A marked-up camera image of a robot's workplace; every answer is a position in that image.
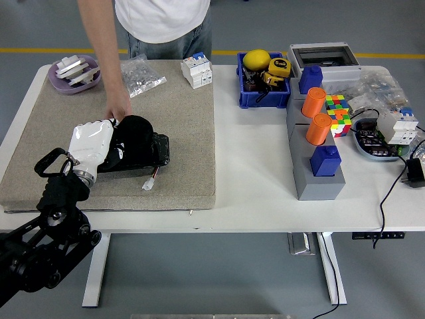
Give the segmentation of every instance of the rubik's cube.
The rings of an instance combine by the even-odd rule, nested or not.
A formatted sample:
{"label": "rubik's cube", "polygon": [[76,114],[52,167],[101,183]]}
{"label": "rubik's cube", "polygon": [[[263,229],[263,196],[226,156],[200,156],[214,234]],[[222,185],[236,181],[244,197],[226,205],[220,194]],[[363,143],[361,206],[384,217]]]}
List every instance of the rubik's cube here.
{"label": "rubik's cube", "polygon": [[326,96],[326,110],[332,118],[331,132],[334,138],[346,136],[350,130],[351,120],[348,109],[349,106],[344,95]]}

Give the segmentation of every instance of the person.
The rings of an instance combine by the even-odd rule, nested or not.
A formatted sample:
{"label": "person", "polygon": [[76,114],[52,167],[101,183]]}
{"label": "person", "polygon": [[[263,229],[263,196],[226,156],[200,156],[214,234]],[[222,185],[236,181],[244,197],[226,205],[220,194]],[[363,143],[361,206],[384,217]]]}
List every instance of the person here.
{"label": "person", "polygon": [[[105,118],[132,113],[121,76],[112,0],[78,0],[86,34],[97,56],[106,91]],[[183,60],[204,52],[211,58],[210,0],[116,0],[118,21],[127,31],[130,58]]]}

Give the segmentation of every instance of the orange cylinder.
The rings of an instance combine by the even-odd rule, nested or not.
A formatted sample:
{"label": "orange cylinder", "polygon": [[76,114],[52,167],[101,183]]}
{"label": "orange cylinder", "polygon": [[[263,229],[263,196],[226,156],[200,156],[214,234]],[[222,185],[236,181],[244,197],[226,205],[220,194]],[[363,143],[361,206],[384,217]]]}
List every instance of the orange cylinder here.
{"label": "orange cylinder", "polygon": [[320,113],[321,107],[326,100],[326,91],[322,88],[310,88],[305,97],[301,113],[308,118],[313,118]]}
{"label": "orange cylinder", "polygon": [[321,145],[326,140],[326,135],[331,129],[332,119],[324,113],[316,114],[311,121],[305,138],[313,145]]}

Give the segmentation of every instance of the white t-shirt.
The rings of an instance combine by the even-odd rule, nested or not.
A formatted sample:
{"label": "white t-shirt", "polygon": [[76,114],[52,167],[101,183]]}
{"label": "white t-shirt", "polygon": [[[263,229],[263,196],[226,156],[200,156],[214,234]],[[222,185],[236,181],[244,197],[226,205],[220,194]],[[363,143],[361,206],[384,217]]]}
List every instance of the white t-shirt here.
{"label": "white t-shirt", "polygon": [[135,38],[166,43],[198,27],[210,0],[116,0],[118,21]]}

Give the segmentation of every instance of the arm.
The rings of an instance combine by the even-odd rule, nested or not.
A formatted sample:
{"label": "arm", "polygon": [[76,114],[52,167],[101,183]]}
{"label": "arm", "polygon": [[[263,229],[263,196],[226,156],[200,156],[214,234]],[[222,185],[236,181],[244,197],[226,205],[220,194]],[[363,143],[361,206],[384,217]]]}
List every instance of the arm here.
{"label": "arm", "polygon": [[78,0],[81,19],[99,60],[106,90],[106,118],[119,121],[131,114],[121,76],[120,58],[111,0]]}

